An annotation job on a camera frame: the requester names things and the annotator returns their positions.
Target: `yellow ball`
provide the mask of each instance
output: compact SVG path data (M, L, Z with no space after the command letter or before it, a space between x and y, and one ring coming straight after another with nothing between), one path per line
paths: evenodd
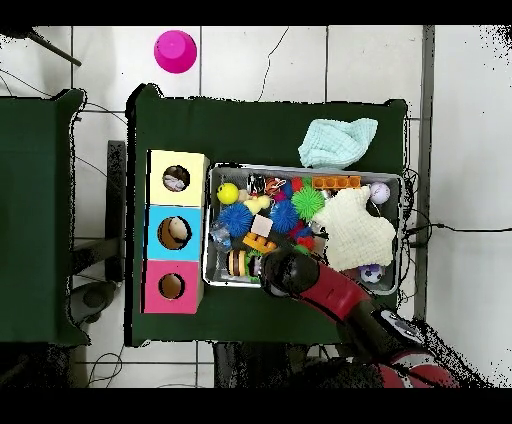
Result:
M217 197L221 203L231 205L238 200L238 188L232 183L224 183L217 189Z

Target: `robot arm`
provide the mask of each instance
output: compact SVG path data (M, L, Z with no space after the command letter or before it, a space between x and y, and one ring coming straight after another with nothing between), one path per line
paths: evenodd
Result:
M417 329L345 275L295 250L277 249L263 256L260 278L268 293L308 303L343 326L385 387L457 386Z

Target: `blue box section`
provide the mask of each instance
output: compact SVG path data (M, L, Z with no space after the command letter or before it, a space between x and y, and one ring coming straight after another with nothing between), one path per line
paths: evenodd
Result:
M160 244L158 240L158 227L160 223L173 216L179 216L188 222L192 230L192 237L188 243L179 250L170 250ZM176 206L149 206L148 227L148 257L147 259L199 261L201 258L201 209Z

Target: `pink cup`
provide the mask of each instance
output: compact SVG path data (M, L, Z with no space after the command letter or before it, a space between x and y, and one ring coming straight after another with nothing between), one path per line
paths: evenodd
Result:
M181 74L188 71L197 57L194 39L183 31L164 32L155 43L155 59L167 72Z

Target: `shape sorter box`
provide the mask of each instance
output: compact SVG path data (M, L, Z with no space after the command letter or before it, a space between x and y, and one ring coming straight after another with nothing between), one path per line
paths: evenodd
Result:
M209 161L200 153L150 150L149 200L152 205L202 207ZM172 166L184 168L190 183L183 191L170 191L163 183L164 173Z
M146 264L142 272L143 313L197 312L204 290L201 252L208 164L208 159L199 153L148 151L146 172L149 173L149 183L146 185L146 195L149 195L149 204L145 207L148 208L149 220L144 250ZM164 185L164 174L175 167L184 169L187 174L182 180L186 181L182 191L172 191ZM165 247L160 242L159 231L171 231L168 218L180 218L187 227L189 237L179 248ZM181 283L179 293L176 292L176 296L171 298L164 296L165 290L162 289L162 279L169 275Z

